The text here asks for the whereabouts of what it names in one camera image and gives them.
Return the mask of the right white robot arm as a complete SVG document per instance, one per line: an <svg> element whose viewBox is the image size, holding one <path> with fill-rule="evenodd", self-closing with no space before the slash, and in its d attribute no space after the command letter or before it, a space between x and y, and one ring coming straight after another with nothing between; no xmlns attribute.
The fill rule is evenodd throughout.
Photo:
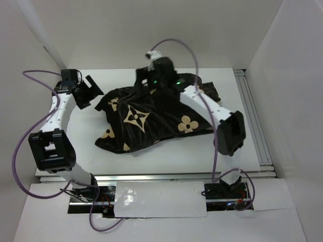
<svg viewBox="0 0 323 242"><path fill-rule="evenodd" d="M212 181L220 181L220 191L224 197L233 197L241 182L241 169L235 159L246 138L243 114L222 107L202 93L196 82L190 84L179 77L169 57L162 56L158 51L150 51L145 56L149 60L149 65L136 69L134 86L142 89L144 86L142 82L147 80L148 89L155 89L159 94L178 100L198 113L212 126L215 154L220 154L225 159L225 166L220 177L213 177Z"/></svg>

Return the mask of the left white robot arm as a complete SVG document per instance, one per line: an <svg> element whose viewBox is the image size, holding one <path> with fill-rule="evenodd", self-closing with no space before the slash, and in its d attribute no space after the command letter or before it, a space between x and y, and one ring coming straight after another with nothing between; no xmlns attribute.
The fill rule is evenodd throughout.
<svg viewBox="0 0 323 242"><path fill-rule="evenodd" d="M40 171L64 178L72 185L71 195L92 202L99 197L100 189L94 175L77 163L67 127L75 107L87 108L103 92L90 76L83 80L77 69L61 70L61 78L52 95L51 114L37 133L29 135L28 142Z"/></svg>

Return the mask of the black beige patterned pillowcase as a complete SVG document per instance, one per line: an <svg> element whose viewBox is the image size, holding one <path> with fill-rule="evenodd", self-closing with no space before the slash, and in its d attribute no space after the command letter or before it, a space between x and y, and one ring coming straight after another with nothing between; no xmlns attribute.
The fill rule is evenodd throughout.
<svg viewBox="0 0 323 242"><path fill-rule="evenodd" d="M213 132L197 112L171 96L133 86L109 91L96 105L104 111L108 128L95 141L103 150L131 153L161 141Z"/></svg>

